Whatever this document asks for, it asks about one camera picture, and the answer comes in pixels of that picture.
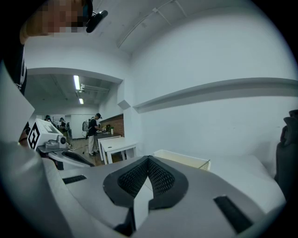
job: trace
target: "person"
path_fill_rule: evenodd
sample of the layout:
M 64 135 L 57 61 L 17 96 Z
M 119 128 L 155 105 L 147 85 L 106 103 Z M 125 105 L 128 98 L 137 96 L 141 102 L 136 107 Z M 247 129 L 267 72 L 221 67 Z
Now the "person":
M 23 95 L 27 82 L 27 68 L 24 60 L 24 45 L 27 39 L 59 33 L 65 27 L 83 26 L 87 22 L 90 15 L 89 9 L 91 9 L 89 0 L 40 0 L 36 2 L 20 1 L 16 7 L 10 7 L 15 8 L 14 13 L 18 19 L 21 19 L 21 23 L 7 29 L 8 38 L 3 54 L 5 67 Z M 39 8 L 34 13 L 24 10 L 29 6 L 32 9 Z M 27 123 L 19 140 L 23 146 L 28 146 L 29 131 L 30 127 Z
M 50 123 L 52 123 L 51 117 L 49 115 L 46 115 L 45 121 L 49 121 Z
M 102 116 L 97 113 L 94 118 L 92 118 L 89 122 L 89 130 L 88 130 L 88 149 L 89 154 L 91 156 L 94 155 L 94 153 L 98 153 L 99 151 L 96 148 L 96 140 L 95 140 L 95 134 L 97 130 L 100 130 L 101 128 L 97 126 L 96 120 L 99 118 L 102 119 Z
M 67 133 L 66 122 L 63 117 L 60 118 L 60 122 L 61 122 L 60 131 L 66 137 L 66 142 L 69 144 L 69 146 L 71 146 L 71 144 L 69 142 L 68 133 Z

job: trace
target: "fluorescent light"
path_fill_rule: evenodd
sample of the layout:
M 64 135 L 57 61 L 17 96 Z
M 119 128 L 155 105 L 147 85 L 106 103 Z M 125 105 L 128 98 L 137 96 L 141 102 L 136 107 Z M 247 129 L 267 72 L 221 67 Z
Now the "fluorescent light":
M 76 90 L 80 90 L 80 81 L 79 81 L 78 75 L 74 75 L 74 84 L 75 84 Z

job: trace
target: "khaki pants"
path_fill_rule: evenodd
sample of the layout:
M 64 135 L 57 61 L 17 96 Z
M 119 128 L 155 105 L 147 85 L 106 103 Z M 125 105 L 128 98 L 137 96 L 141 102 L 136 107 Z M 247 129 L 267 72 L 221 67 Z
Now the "khaki pants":
M 62 132 L 62 134 L 66 137 L 66 142 L 67 142 L 68 144 L 70 144 L 70 142 L 69 142 L 69 137 L 68 137 L 68 133 L 67 133 L 67 132 Z
M 94 135 L 88 137 L 88 149 L 89 149 L 89 154 L 92 154 L 93 152 L 97 151 L 96 140 Z

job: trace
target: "brick wall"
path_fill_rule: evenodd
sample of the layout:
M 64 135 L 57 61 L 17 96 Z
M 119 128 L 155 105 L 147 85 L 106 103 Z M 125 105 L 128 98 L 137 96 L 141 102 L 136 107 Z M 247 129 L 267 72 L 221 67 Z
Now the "brick wall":
M 123 114 L 112 117 L 100 122 L 101 128 L 105 127 L 106 125 L 110 124 L 111 127 L 114 128 L 114 133 L 120 134 L 124 137 L 124 121 L 123 121 Z

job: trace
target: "white device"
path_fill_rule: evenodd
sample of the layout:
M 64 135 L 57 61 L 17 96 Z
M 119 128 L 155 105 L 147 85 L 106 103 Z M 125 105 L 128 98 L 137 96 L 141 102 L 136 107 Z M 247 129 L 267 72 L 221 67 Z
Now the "white device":
M 63 134 L 50 122 L 36 119 L 27 142 L 32 149 L 36 150 L 38 146 L 45 145 L 49 140 L 56 141 L 58 137 L 62 138 Z

